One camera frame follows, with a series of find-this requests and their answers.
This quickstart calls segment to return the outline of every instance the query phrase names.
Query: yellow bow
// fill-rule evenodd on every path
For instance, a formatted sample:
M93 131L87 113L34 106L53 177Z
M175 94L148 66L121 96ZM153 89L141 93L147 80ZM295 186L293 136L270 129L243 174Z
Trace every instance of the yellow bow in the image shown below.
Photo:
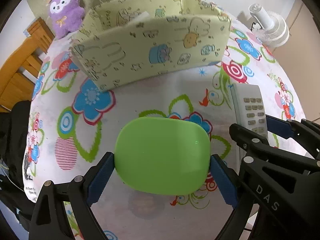
M56 21L56 23L57 24L60 24L60 27L63 25L63 24L65 24L65 20L67 19L67 17L66 16L63 16L60 20L57 20Z

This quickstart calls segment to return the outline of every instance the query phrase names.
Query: pink striped oval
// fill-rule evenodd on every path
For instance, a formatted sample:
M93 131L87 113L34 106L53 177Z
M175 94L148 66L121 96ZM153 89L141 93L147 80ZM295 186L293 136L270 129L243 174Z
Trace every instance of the pink striped oval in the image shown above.
M59 137L54 145L54 155L58 166L65 171L71 170L77 162L78 150L71 136L68 139Z

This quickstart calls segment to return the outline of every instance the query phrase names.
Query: remote control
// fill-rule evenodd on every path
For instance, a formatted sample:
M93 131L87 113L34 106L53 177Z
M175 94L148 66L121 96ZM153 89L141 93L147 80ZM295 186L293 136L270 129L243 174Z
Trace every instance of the remote control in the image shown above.
M268 139L266 113L259 86L235 83L230 90L237 124ZM243 149L238 149L237 172L240 170L241 159L245 154L246 152Z

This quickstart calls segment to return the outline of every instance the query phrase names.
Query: floor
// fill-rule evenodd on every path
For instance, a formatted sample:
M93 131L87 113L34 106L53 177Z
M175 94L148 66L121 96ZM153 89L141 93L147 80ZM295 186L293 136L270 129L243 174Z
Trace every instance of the floor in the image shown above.
M320 34L301 0L295 1L286 22L289 40L273 55L294 86L306 118L320 124Z

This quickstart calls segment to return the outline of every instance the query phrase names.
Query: green plastic lid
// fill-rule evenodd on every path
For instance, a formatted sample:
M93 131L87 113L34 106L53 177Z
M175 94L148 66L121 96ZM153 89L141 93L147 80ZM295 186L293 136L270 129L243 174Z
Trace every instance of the green plastic lid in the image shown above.
M210 140L193 122L140 117L122 128L114 154L116 171L130 187L161 195L188 195L207 177Z

